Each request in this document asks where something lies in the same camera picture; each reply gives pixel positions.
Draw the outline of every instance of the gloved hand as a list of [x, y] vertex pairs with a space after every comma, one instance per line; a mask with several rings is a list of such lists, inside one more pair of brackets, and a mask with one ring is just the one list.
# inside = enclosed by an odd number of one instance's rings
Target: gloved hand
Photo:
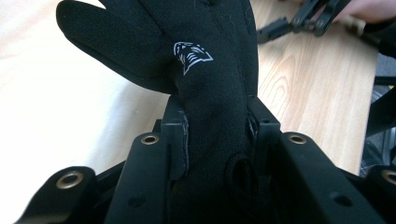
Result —
[[177, 93], [190, 170], [172, 189], [174, 223], [254, 223], [262, 207], [249, 162], [247, 95], [258, 57], [248, 0], [103, 0], [57, 7], [77, 47], [144, 88]]

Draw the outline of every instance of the wooden table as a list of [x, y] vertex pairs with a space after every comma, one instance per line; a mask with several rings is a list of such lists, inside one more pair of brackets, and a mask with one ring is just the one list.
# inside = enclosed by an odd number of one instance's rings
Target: wooden table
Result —
[[[0, 223], [16, 221], [53, 173], [73, 165], [101, 173], [125, 160], [167, 101], [70, 44], [56, 24], [56, 5], [0, 3]], [[276, 0], [252, 5], [258, 27], [298, 8]], [[335, 24], [321, 38], [288, 35], [259, 46], [259, 96], [283, 132], [311, 136], [336, 165], [356, 174], [375, 50], [344, 27]]]

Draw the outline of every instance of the white surface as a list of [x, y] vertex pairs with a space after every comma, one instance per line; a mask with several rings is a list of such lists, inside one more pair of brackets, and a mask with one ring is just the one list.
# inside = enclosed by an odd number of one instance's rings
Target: white surface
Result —
[[0, 223], [15, 222], [55, 172], [123, 161], [167, 100], [70, 44], [58, 2], [0, 2]]

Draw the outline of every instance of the black glove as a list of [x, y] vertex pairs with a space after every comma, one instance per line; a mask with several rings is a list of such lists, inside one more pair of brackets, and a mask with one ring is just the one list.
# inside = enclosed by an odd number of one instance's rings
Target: black glove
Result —
[[248, 0], [63, 1], [57, 21], [77, 47], [144, 88], [176, 93], [189, 121], [190, 170], [172, 189], [174, 223], [261, 220], [249, 162], [247, 95], [258, 57]]

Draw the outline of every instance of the white logo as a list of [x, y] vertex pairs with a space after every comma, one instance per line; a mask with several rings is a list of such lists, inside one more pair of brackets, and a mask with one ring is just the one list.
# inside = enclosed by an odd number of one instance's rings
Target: white logo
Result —
[[188, 42], [177, 42], [174, 45], [174, 54], [184, 65], [184, 76], [196, 63], [213, 61], [212, 56], [204, 48]]

